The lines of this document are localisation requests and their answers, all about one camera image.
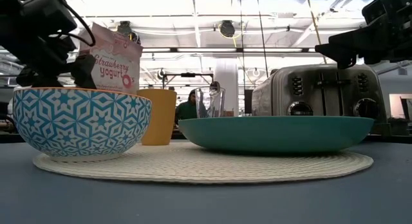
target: blue and white patterned bowl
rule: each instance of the blue and white patterned bowl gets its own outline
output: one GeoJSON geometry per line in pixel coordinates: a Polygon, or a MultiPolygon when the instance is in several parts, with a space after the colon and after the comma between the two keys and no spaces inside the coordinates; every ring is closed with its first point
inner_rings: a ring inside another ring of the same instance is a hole
{"type": "Polygon", "coordinates": [[[14,120],[22,138],[57,161],[116,158],[149,126],[152,103],[137,95],[80,88],[14,92],[14,120]]]}

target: blue table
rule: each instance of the blue table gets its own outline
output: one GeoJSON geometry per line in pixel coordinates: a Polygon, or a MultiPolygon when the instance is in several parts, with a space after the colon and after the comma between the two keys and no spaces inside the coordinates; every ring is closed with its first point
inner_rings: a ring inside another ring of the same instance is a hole
{"type": "Polygon", "coordinates": [[[263,185],[89,180],[32,165],[27,144],[0,145],[0,223],[412,223],[412,145],[366,143],[372,168],[342,178],[263,185]]]}

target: stainless steel toaster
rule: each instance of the stainless steel toaster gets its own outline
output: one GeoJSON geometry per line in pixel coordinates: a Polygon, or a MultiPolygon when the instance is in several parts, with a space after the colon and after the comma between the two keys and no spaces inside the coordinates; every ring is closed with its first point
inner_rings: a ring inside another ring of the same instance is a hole
{"type": "Polygon", "coordinates": [[[366,65],[345,70],[334,64],[275,70],[253,91],[252,115],[368,117],[376,125],[387,124],[379,78],[366,65]]]}

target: round placemat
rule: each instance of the round placemat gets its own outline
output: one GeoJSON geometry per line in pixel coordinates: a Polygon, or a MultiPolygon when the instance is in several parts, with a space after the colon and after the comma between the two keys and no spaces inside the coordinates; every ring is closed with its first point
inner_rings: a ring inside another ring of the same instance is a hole
{"type": "Polygon", "coordinates": [[[320,156],[243,156],[208,151],[192,143],[136,145],[120,158],[99,162],[54,162],[41,154],[40,169],[109,180],[181,183],[259,183],[344,176],[368,168],[373,160],[349,151],[320,156]]]}

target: white column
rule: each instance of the white column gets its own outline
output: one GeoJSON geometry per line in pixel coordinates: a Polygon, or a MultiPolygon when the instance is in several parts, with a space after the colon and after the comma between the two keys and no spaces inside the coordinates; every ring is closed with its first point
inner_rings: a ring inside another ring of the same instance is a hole
{"type": "Polygon", "coordinates": [[[214,80],[225,88],[225,111],[233,111],[239,115],[239,89],[237,59],[217,59],[214,80]]]}

